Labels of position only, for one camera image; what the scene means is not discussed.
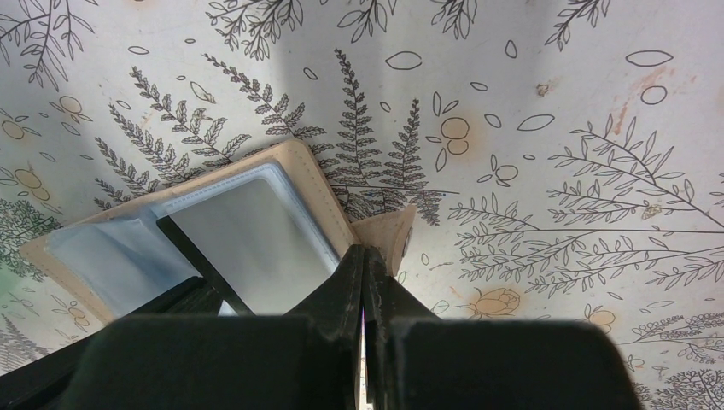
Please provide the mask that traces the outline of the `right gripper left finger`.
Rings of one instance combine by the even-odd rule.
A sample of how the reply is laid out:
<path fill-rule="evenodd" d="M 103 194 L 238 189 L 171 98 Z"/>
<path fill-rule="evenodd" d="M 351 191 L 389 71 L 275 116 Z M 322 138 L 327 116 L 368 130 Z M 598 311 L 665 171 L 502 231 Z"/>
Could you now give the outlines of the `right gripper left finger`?
<path fill-rule="evenodd" d="M 308 320 L 297 381 L 303 409 L 359 406 L 364 247 L 351 246 L 335 271 L 289 314 Z"/>

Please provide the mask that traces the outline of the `black credit card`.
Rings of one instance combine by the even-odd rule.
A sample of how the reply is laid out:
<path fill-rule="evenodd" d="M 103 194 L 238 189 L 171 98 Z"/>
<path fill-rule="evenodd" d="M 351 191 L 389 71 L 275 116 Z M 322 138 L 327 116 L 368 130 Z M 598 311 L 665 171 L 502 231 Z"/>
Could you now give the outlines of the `black credit card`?
<path fill-rule="evenodd" d="M 218 184 L 180 197 L 156 224 L 237 313 L 287 313 L 340 262 L 285 178 Z"/>

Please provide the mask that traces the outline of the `beige blue card holder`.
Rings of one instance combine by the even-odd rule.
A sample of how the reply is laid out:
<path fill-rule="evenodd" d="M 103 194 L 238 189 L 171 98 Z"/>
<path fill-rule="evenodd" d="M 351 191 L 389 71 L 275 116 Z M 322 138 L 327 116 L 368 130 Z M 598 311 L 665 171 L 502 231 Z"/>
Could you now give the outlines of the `beige blue card holder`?
<path fill-rule="evenodd" d="M 400 269 L 416 209 L 351 222 L 310 147 L 289 139 L 24 244 L 41 272 L 109 323 L 186 279 L 225 290 L 221 313 L 287 313 L 355 244 Z"/>

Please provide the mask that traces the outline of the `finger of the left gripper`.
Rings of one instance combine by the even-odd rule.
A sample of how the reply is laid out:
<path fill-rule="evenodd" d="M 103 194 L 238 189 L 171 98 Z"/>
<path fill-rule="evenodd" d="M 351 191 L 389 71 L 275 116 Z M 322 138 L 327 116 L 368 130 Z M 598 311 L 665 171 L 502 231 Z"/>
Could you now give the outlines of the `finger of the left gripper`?
<path fill-rule="evenodd" d="M 1 378 L 3 409 L 246 409 L 239 341 L 217 318 L 250 314 L 202 278 L 145 302 L 102 331 Z"/>

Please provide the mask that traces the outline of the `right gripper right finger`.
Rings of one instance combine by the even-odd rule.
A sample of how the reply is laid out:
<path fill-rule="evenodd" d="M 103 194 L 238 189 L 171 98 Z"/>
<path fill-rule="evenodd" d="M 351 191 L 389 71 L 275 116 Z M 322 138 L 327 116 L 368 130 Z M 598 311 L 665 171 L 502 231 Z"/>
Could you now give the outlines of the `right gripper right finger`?
<path fill-rule="evenodd" d="M 375 409 L 386 409 L 390 379 L 388 371 L 394 363 L 394 356 L 387 351 L 392 321 L 438 320 L 439 317 L 388 274 L 381 251 L 376 248 L 365 249 L 363 309 L 366 397 Z"/>

